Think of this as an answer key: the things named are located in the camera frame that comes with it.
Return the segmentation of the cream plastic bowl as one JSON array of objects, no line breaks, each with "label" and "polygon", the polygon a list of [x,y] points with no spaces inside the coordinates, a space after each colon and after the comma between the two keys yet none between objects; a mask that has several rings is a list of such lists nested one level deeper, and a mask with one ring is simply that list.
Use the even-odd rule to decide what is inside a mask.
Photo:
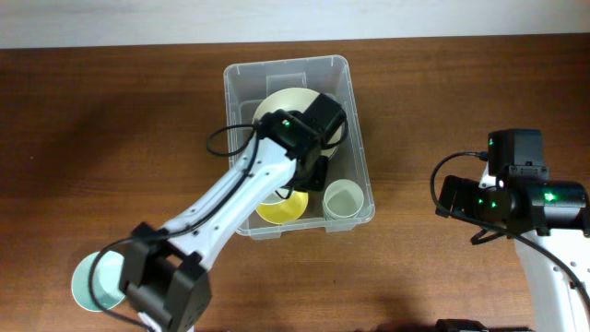
[{"label": "cream plastic bowl", "polygon": [[[307,88],[288,88],[274,92],[273,94],[269,95],[266,99],[264,99],[258,105],[251,123],[254,124],[256,121],[261,121],[262,117],[265,114],[275,112],[279,109],[284,111],[299,111],[301,113],[305,113],[307,108],[320,95],[323,95],[325,96],[325,98],[327,98],[327,101],[329,101],[329,106],[334,105],[342,108],[342,105],[329,95]],[[344,133],[343,130],[344,124],[342,124],[336,130],[336,132],[328,141],[328,144],[337,143]],[[336,154],[337,150],[338,146],[328,149],[322,149],[321,155],[328,157],[328,159],[332,159]]]}]

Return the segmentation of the yellow plastic bowl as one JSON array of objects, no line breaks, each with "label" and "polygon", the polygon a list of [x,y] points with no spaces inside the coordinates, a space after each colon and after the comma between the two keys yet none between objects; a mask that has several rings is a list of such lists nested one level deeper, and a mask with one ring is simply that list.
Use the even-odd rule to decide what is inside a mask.
[{"label": "yellow plastic bowl", "polygon": [[306,192],[292,191],[289,198],[280,204],[265,206],[260,204],[256,208],[258,215],[273,224],[284,224],[299,219],[305,212],[309,202]]}]

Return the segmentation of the cream plastic cup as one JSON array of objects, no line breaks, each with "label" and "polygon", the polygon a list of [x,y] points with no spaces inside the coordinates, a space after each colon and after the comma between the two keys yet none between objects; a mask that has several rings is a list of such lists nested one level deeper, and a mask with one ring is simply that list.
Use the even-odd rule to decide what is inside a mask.
[{"label": "cream plastic cup", "polygon": [[364,194],[357,183],[340,179],[326,187],[323,202],[336,219],[351,219],[360,213],[364,204]]}]

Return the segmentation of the mint green plastic bowl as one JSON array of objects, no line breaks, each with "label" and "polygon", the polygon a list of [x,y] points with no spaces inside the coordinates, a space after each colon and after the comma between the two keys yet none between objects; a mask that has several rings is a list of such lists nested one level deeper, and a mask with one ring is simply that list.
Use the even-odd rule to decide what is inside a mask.
[{"label": "mint green plastic bowl", "polygon": [[[89,272],[98,252],[85,257],[77,266],[71,280],[71,291],[76,303],[90,312],[100,308],[91,300],[89,292]],[[110,310],[120,304],[125,295],[119,290],[119,281],[124,265],[124,257],[109,251],[97,264],[93,275],[93,290],[98,302]]]}]

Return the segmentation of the white plastic bowl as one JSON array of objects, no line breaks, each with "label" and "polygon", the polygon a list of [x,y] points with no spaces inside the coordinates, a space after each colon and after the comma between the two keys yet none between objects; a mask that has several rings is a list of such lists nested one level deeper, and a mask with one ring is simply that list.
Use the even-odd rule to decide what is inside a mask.
[{"label": "white plastic bowl", "polygon": [[289,192],[286,190],[277,190],[273,191],[269,196],[267,196],[262,202],[262,205],[270,206],[275,204],[280,204],[281,202],[285,201],[288,197]]}]

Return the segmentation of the light grey plastic cup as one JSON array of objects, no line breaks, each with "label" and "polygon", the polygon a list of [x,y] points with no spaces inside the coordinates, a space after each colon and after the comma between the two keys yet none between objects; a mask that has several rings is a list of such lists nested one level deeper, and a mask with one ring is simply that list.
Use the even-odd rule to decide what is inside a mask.
[{"label": "light grey plastic cup", "polygon": [[322,206],[323,206],[324,218],[326,220],[335,220],[336,218],[330,213],[330,210],[327,207],[325,202],[322,203]]}]

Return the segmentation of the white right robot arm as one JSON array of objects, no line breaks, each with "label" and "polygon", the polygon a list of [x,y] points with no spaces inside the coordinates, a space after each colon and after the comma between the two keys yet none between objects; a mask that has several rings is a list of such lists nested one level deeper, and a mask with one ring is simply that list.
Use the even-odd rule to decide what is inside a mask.
[{"label": "white right robot arm", "polygon": [[513,239],[539,331],[589,328],[589,197],[576,182],[538,176],[449,175],[431,191],[439,215]]}]

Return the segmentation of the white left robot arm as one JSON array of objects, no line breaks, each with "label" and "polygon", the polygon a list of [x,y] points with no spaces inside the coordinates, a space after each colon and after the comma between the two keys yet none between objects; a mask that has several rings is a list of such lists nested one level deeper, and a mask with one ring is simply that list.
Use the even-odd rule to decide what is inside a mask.
[{"label": "white left robot arm", "polygon": [[300,112],[278,109],[249,125],[234,166],[184,213],[155,230],[137,226],[124,253],[119,289],[148,331],[187,331],[209,305],[208,272],[232,234],[271,194],[319,192],[343,143],[343,107],[319,94]]}]

